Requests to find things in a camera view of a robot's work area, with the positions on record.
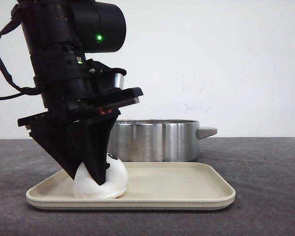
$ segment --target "stainless steel pot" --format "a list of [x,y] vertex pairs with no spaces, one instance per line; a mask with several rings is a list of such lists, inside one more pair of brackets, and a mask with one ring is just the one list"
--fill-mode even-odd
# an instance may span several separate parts
[[108,152],[122,161],[190,161],[199,156],[198,140],[216,133],[215,128],[199,127],[196,120],[117,120]]

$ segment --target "green led light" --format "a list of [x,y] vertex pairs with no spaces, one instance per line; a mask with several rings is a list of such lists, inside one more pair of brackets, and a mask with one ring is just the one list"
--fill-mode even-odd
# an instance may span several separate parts
[[96,40],[97,40],[98,42],[103,41],[103,36],[100,35],[100,34],[96,35],[95,38],[96,38]]

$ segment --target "gray table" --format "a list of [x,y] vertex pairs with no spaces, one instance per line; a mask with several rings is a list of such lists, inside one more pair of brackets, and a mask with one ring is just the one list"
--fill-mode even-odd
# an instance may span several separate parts
[[295,235],[295,138],[210,138],[198,162],[236,190],[220,211],[42,211],[25,192],[60,169],[32,140],[0,141],[0,235]]

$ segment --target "white backdrop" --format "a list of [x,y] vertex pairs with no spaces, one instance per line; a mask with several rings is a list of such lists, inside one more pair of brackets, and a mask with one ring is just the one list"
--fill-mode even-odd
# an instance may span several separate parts
[[[125,68],[141,103],[122,119],[185,118],[219,137],[295,137],[295,0],[109,0],[124,12],[117,53],[87,55]],[[15,0],[0,0],[0,30]],[[0,41],[20,86],[34,86],[22,30]],[[16,93],[0,74],[0,95]],[[17,119],[45,111],[40,96],[0,101],[0,139],[29,138]]]

